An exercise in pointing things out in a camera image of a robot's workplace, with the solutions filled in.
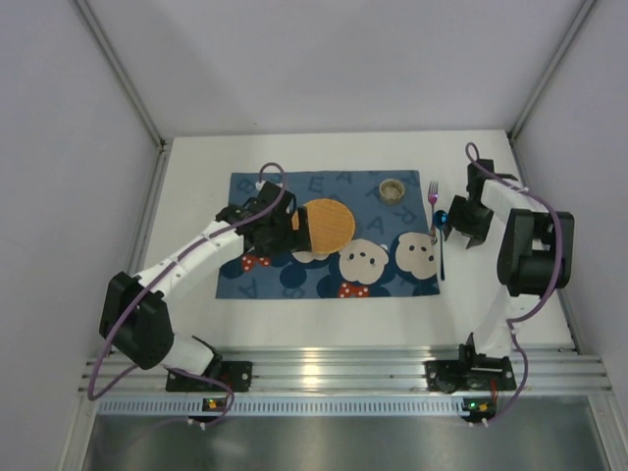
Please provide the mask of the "iridescent blue spoon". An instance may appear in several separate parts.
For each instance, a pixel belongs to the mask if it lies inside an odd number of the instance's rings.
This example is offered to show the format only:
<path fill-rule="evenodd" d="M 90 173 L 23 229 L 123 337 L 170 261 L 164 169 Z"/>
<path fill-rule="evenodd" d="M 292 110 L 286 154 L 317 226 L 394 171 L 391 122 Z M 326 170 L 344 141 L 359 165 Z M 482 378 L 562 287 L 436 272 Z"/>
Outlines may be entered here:
<path fill-rule="evenodd" d="M 434 226 L 439 231 L 439 236 L 441 237 L 441 241 L 440 241 L 440 257 L 441 257 L 440 277 L 441 277 L 442 281 L 445 280 L 444 243 L 446 241 L 445 230 L 446 230 L 446 227 L 447 227 L 447 219 L 448 219 L 448 215 L 447 215 L 447 212 L 444 211 L 444 210 L 438 210 L 435 213 L 434 217 L 433 217 Z"/>

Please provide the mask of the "iridescent purple fork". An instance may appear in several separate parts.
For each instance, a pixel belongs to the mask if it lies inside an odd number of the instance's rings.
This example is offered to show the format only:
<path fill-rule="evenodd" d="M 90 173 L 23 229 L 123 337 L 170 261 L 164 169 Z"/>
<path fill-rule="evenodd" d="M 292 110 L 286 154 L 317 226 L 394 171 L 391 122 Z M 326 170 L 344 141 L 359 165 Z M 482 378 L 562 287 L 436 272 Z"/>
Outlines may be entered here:
<path fill-rule="evenodd" d="M 431 206 L 431 227 L 430 227 L 430 236 L 431 243 L 435 245 L 438 241 L 436 234 L 436 226 L 434 223 L 434 216 L 436 214 L 436 203 L 439 198 L 439 184 L 437 181 L 430 181 L 428 186 L 428 202 Z"/>

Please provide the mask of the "round woven wicker plate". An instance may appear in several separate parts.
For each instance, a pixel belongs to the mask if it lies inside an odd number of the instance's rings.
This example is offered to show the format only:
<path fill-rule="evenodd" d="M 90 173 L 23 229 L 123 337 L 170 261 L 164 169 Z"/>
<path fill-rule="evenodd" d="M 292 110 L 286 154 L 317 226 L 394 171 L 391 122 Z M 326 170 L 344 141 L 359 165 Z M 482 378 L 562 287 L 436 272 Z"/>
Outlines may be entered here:
<path fill-rule="evenodd" d="M 294 230 L 306 236 L 298 251 L 331 254 L 344 248 L 355 234 L 352 212 L 343 203 L 330 198 L 318 198 L 298 207 L 291 216 Z"/>

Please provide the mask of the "small beige cup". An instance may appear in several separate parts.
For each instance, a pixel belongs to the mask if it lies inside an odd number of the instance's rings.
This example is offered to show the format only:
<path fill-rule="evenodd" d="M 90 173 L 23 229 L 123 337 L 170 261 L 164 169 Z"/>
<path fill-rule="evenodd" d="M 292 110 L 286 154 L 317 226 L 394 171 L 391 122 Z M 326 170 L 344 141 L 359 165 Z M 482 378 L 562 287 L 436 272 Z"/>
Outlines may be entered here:
<path fill-rule="evenodd" d="M 387 205 L 400 204 L 405 195 L 405 186 L 398 179 L 385 179 L 379 185 L 379 195 Z"/>

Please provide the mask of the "blue bear placemat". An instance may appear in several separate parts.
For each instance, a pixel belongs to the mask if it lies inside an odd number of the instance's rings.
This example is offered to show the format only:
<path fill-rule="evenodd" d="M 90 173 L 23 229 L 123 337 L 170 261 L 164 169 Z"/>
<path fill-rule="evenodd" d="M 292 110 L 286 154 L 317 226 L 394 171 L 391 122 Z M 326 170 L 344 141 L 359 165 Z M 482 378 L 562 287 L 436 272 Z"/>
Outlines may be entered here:
<path fill-rule="evenodd" d="M 385 179 L 405 186 L 400 204 L 379 195 Z M 322 171 L 288 174 L 298 204 L 318 198 L 352 212 L 353 240 L 338 253 L 306 252 L 271 259 L 245 255 L 219 274 L 219 299 L 363 299 L 437 295 L 438 267 L 429 236 L 420 175 L 415 170 Z"/>

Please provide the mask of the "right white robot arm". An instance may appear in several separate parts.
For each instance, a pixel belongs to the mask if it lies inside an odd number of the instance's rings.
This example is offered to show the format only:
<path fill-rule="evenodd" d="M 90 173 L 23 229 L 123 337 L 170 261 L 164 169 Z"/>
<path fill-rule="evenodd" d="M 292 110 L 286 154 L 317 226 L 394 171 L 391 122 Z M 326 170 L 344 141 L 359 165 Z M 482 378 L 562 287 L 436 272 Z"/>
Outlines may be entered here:
<path fill-rule="evenodd" d="M 515 326 L 536 315 L 571 276 L 575 219 L 549 208 L 516 178 L 497 174 L 494 162 L 471 158 L 467 195 L 456 195 L 444 235 L 456 231 L 467 248 L 483 244 L 494 218 L 504 223 L 497 255 L 499 289 L 489 313 L 459 347 L 464 372 L 505 372 Z"/>

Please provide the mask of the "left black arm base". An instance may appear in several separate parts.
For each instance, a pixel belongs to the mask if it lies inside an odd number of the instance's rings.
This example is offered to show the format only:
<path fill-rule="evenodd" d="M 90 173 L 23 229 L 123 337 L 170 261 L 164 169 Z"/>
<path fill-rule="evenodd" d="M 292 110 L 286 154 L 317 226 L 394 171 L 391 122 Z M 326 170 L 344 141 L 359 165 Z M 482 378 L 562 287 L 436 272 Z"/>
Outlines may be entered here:
<path fill-rule="evenodd" d="M 249 391 L 252 380 L 253 364 L 249 361 L 223 360 L 218 365 L 210 366 L 202 374 L 203 380 L 192 378 L 189 374 L 169 372 L 166 391 L 169 393 L 209 393 L 223 392 L 222 385 L 234 393 Z"/>

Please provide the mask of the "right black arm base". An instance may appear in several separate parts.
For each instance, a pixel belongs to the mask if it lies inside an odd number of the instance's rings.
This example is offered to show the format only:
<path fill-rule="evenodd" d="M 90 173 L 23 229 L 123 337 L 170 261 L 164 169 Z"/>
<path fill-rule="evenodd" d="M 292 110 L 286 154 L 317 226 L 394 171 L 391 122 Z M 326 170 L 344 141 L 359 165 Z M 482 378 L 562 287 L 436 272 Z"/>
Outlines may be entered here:
<path fill-rule="evenodd" d="M 489 392 L 492 388 L 510 392 L 517 388 L 507 357 L 481 359 L 470 364 L 460 360 L 434 360 L 425 363 L 425 372 L 430 392 Z"/>

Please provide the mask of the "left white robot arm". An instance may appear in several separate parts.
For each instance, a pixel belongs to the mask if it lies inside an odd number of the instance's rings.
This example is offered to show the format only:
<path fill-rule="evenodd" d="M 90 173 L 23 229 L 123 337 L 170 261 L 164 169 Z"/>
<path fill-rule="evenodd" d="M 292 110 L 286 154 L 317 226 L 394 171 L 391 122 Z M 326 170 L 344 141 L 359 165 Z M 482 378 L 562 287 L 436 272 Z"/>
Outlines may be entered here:
<path fill-rule="evenodd" d="M 247 254 L 261 258 L 308 250 L 307 210 L 293 193 L 264 182 L 243 204 L 228 204 L 195 238 L 135 275 L 117 274 L 107 287 L 100 335 L 136 367 L 208 373 L 219 353 L 196 337 L 174 331 L 170 305 L 224 265 Z"/>

